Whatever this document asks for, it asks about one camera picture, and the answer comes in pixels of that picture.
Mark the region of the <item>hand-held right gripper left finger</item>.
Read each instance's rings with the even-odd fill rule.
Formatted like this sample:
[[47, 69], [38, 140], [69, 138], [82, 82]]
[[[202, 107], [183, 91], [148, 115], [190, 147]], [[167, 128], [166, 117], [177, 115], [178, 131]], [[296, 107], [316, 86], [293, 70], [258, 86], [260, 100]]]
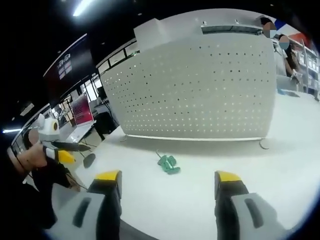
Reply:
[[55, 223], [52, 240], [118, 240], [120, 238], [122, 172], [97, 174], [86, 191], [55, 183], [51, 203]]

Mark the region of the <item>person's left hand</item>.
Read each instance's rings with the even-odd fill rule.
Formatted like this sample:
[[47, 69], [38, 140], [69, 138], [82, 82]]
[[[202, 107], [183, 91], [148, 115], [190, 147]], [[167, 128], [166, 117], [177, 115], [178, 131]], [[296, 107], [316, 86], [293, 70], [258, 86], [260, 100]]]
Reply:
[[48, 164], [44, 146], [41, 143], [36, 143], [30, 149], [19, 154], [16, 159], [17, 166], [27, 174], [35, 169], [43, 168]]

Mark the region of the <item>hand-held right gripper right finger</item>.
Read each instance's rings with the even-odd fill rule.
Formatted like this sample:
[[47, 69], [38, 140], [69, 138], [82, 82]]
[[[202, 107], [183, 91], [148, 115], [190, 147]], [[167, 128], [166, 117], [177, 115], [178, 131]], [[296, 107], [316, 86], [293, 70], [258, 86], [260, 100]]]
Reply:
[[277, 240], [275, 209], [231, 172], [214, 173], [214, 214], [218, 240]]

